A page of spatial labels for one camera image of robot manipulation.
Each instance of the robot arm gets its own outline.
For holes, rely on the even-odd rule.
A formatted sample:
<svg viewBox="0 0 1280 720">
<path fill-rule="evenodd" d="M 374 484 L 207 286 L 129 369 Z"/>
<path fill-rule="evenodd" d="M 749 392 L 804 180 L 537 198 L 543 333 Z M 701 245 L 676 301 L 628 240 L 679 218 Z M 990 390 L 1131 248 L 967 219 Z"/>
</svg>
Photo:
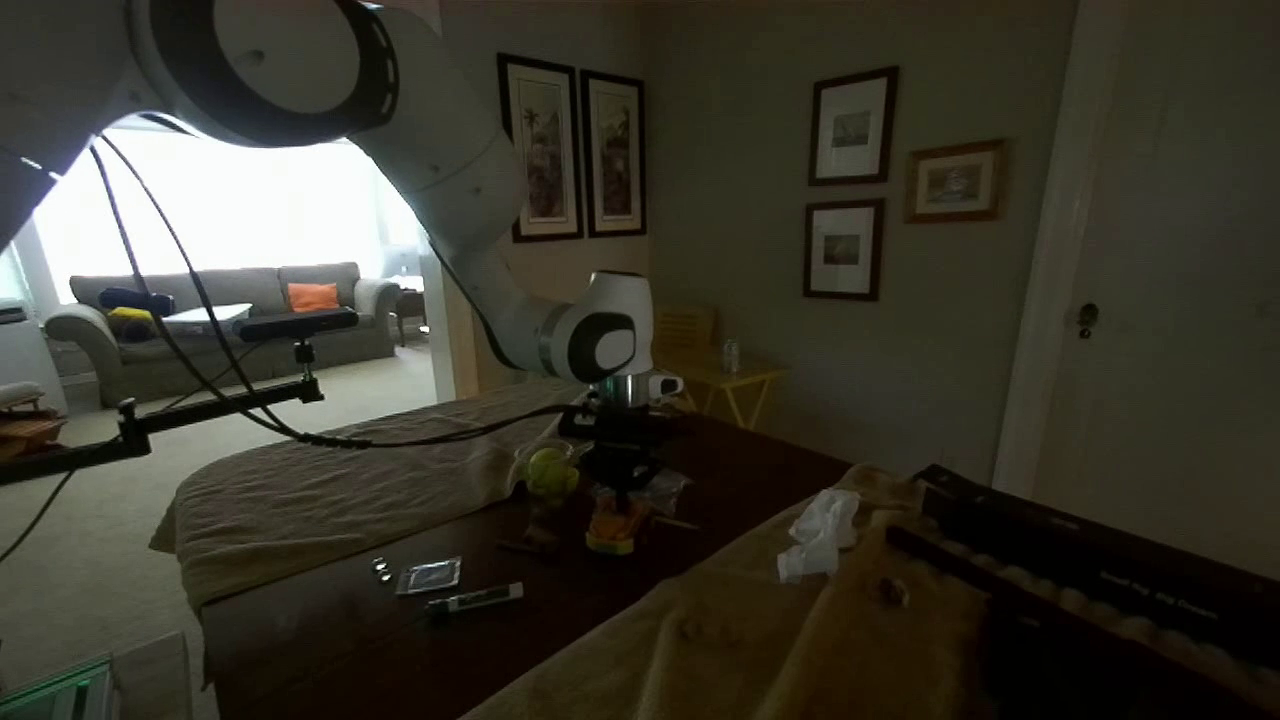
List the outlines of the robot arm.
<svg viewBox="0 0 1280 720">
<path fill-rule="evenodd" d="M 526 196 L 520 160 L 443 41 L 412 13 L 374 13 L 355 0 L 129 0 L 125 29 L 119 9 L 104 10 L 101 0 L 59 3 L 56 12 L 13 5 L 6 15 L 28 17 L 0 18 L 6 27 L 52 38 L 58 53 L 79 53 L 93 67 L 65 58 L 41 65 L 14 50 L 4 58 L 0 99 L 23 104 L 10 113 L 0 102 L 0 179 L 17 188 L 0 206 L 0 247 L 91 133 L 131 113 L 157 111 L 238 145 L 349 137 L 408 201 L 504 364 L 585 383 L 652 369 L 644 278 L 595 273 L 576 304 L 516 284 L 497 242 Z M 101 20 L 83 22 L 92 37 L 59 27 L 81 12 Z M 119 37 L 104 38 L 113 22 Z M 49 77 L 32 82 L 29 68 Z M 79 105 L 59 118 L 67 97 Z"/>
</svg>

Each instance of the floor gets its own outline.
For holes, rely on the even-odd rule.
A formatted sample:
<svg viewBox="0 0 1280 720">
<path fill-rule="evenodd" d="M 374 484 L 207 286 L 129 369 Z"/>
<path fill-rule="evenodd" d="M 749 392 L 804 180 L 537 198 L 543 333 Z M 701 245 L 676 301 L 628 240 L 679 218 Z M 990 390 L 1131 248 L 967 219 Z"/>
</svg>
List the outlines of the floor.
<svg viewBox="0 0 1280 720">
<path fill-rule="evenodd" d="M 434 404 L 429 346 L 417 342 L 396 352 L 320 370 L 324 402 L 288 402 L 274 410 L 288 424 L 315 432 Z M 164 402 L 146 404 L 142 411 Z M 101 410 L 73 416 L 61 439 L 81 445 L 114 432 L 115 413 Z M 182 630 L 196 717 L 218 717 L 212 689 L 200 692 L 202 637 L 178 565 L 173 556 L 148 550 L 147 542 L 187 475 L 276 439 L 230 416 L 155 436 L 155 452 L 147 457 L 77 473 L 22 548 L 0 565 L 0 687 Z M 56 480 L 0 487 L 0 544 L 17 537 Z"/>
</svg>

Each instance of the door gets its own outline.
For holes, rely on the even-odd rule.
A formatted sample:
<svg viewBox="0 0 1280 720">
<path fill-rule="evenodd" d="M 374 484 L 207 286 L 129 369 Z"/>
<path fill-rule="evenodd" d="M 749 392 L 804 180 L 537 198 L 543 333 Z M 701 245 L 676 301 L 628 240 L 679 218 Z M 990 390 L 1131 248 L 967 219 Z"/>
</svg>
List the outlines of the door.
<svg viewBox="0 0 1280 720">
<path fill-rule="evenodd" d="M 1032 497 L 1280 579 L 1277 28 L 1133 3 Z"/>
</svg>

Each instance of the white tissue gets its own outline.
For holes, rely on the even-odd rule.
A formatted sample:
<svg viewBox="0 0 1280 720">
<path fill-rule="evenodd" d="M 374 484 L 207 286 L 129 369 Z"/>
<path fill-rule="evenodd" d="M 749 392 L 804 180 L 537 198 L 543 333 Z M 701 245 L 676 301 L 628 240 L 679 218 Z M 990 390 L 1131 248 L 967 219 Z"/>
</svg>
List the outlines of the white tissue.
<svg viewBox="0 0 1280 720">
<path fill-rule="evenodd" d="M 833 575 L 840 551 L 858 542 L 854 512 L 859 496 L 845 489 L 824 489 L 791 524 L 791 537 L 800 544 L 778 555 L 778 580 L 799 583 L 801 575 Z"/>
</svg>

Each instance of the picture frame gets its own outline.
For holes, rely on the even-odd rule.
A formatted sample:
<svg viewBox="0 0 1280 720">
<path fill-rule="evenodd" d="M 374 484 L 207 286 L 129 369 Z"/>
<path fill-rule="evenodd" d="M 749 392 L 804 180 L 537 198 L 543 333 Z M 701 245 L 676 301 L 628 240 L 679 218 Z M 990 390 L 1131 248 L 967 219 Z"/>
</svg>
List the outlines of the picture frame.
<svg viewBox="0 0 1280 720">
<path fill-rule="evenodd" d="M 809 184 L 888 179 L 897 65 L 813 83 Z"/>
<path fill-rule="evenodd" d="M 805 205 L 804 296 L 879 300 L 884 199 Z"/>
<path fill-rule="evenodd" d="M 568 65 L 498 54 L 502 127 L 516 146 L 529 192 L 512 224 L 515 242 L 582 237 L 573 74 Z"/>
<path fill-rule="evenodd" d="M 644 81 L 593 70 L 579 74 L 588 234 L 645 234 Z"/>
<path fill-rule="evenodd" d="M 908 167 L 906 222 L 995 220 L 1004 173 L 1004 140 L 916 150 Z"/>
</svg>

